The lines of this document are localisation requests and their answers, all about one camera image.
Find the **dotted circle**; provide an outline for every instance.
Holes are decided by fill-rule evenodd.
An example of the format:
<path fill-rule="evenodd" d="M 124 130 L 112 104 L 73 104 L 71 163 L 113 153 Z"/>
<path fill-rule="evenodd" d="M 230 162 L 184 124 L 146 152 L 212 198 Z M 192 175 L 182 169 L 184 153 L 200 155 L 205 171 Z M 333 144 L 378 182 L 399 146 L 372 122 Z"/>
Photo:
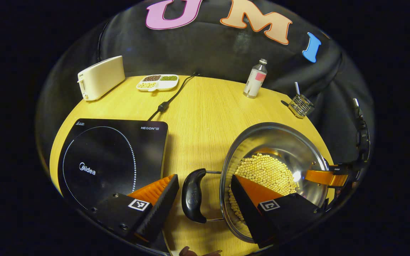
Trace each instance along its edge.
<path fill-rule="evenodd" d="M 119 130 L 116 130 L 115 128 L 112 128 L 112 127 L 109 127 L 109 126 L 96 126 L 96 127 L 89 128 L 89 129 L 87 129 L 87 130 L 81 132 L 79 135 L 77 135 L 77 136 L 70 142 L 69 146 L 67 146 L 67 149 L 66 149 L 65 152 L 64 152 L 63 164 L 62 164 L 62 171 L 63 171 L 64 183 L 65 183 L 65 185 L 66 185 L 68 191 L 70 192 L 70 194 L 72 195 L 72 197 L 75 199 L 75 201 L 77 201 L 77 202 L 78 202 L 83 208 L 85 208 L 85 209 L 87 209 L 87 208 L 86 208 L 85 206 L 83 206 L 83 204 L 81 204 L 81 203 L 77 200 L 77 198 L 75 198 L 74 194 L 72 193 L 72 191 L 71 191 L 70 188 L 69 188 L 69 185 L 67 185 L 67 181 L 65 180 L 65 175 L 64 175 L 64 159 L 65 159 L 65 155 L 67 154 L 67 151 L 68 151 L 69 147 L 72 145 L 72 143 L 75 141 L 75 139 L 78 138 L 78 137 L 79 137 L 80 135 L 82 135 L 83 133 L 85 133 L 86 131 L 89 131 L 89 130 L 94 129 L 94 128 L 110 128 L 110 129 L 112 129 L 112 130 L 115 130 L 115 131 L 119 132 L 119 134 L 121 134 L 121 136 L 123 136 L 123 138 L 126 140 L 127 144 L 129 145 L 129 148 L 131 149 L 132 159 L 134 159 L 134 182 L 133 182 L 133 184 L 132 184 L 132 192 L 135 191 L 135 182 L 136 182 L 136 178 L 137 178 L 137 169 L 136 169 L 136 167 L 135 167 L 134 151 L 132 150 L 132 146 L 131 146 L 131 144 L 129 143 L 129 141 L 127 140 L 126 136 L 124 136 L 124 134 L 122 134 Z"/>

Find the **midea logo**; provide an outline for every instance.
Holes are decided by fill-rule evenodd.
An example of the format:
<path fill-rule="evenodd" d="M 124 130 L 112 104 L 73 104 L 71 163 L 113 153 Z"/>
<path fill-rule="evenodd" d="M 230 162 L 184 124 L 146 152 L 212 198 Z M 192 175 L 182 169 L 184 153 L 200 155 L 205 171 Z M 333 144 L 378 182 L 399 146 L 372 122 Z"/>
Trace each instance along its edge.
<path fill-rule="evenodd" d="M 78 168 L 79 168 L 80 170 L 82 170 L 82 171 L 87 172 L 87 173 L 91 173 L 92 175 L 96 175 L 96 171 L 93 171 L 93 170 L 91 170 L 89 167 L 86 167 L 84 162 L 81 162 L 81 163 L 78 165 Z"/>

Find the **white plate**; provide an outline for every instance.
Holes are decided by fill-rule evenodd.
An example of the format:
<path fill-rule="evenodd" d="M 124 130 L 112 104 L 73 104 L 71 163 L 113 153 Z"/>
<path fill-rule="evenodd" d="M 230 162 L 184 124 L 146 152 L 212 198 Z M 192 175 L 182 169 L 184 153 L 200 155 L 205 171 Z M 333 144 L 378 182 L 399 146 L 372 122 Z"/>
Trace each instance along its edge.
<path fill-rule="evenodd" d="M 143 81 L 147 76 L 142 78 L 140 82 L 137 84 L 137 89 L 140 91 L 149 91 L 149 92 L 154 92 L 156 90 L 159 91 L 168 91 L 172 88 L 175 88 L 175 86 L 178 84 L 179 77 L 177 75 L 169 75 L 169 74 L 157 74 L 157 75 L 149 75 L 149 76 L 161 76 L 158 80 L 156 81 Z M 161 78 L 164 76 L 176 76 L 177 80 L 176 81 L 161 81 Z M 143 83 L 150 83 L 150 82 L 155 82 L 156 85 L 153 88 L 139 88 L 138 86 Z"/>

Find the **stainless steel pot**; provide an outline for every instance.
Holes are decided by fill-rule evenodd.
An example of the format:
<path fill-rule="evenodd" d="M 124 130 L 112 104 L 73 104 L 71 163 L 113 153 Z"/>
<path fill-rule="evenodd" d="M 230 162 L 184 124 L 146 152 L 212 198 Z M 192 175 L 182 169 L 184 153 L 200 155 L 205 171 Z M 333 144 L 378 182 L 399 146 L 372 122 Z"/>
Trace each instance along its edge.
<path fill-rule="evenodd" d="M 317 206 L 322 206 L 327 195 L 327 185 L 305 180 L 307 170 L 327 170 L 327 164 L 319 150 L 299 131 L 280 123 L 259 123 L 247 128 L 234 141 L 227 153 L 222 172 L 195 170 L 187 176 L 182 191 L 182 207 L 185 215 L 200 223 L 207 220 L 200 212 L 202 195 L 200 181 L 206 173 L 221 174 L 220 201 L 223 220 L 232 233 L 243 241 L 254 243 L 248 227 L 233 213 L 229 203 L 229 184 L 242 158 L 256 153 L 269 154 L 285 163 L 298 177 L 297 193 Z"/>

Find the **black handle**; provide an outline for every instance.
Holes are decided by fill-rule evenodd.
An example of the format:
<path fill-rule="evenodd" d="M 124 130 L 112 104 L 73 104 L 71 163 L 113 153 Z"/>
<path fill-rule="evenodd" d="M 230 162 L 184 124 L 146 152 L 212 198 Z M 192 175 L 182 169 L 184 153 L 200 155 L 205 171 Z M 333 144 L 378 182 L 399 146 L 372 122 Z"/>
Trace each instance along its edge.
<path fill-rule="evenodd" d="M 184 214 L 190 220 L 199 223 L 206 223 L 206 218 L 200 212 L 200 204 L 202 204 L 200 182 L 205 174 L 205 169 L 198 169 L 190 173 L 184 180 L 181 193 L 181 207 Z"/>

